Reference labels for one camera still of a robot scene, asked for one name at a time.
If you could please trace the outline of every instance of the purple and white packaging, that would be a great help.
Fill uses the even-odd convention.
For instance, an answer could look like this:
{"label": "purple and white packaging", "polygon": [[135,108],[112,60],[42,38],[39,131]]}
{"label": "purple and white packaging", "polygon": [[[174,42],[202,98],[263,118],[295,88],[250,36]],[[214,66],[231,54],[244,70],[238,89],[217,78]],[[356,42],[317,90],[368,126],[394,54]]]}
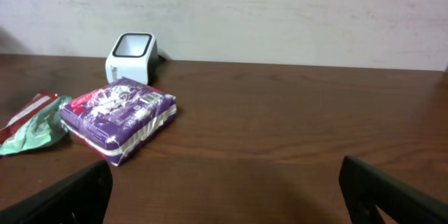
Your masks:
{"label": "purple and white packaging", "polygon": [[118,166],[176,117],[176,98],[121,78],[60,111],[64,127]]}

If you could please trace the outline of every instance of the white wall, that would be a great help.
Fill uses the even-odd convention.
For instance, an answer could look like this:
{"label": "white wall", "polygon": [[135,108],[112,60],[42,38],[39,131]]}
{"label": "white wall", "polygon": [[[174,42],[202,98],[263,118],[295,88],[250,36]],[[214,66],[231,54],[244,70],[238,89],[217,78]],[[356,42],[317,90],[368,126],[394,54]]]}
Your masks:
{"label": "white wall", "polygon": [[175,60],[448,64],[448,0],[0,0],[2,53],[105,57],[144,31]]}

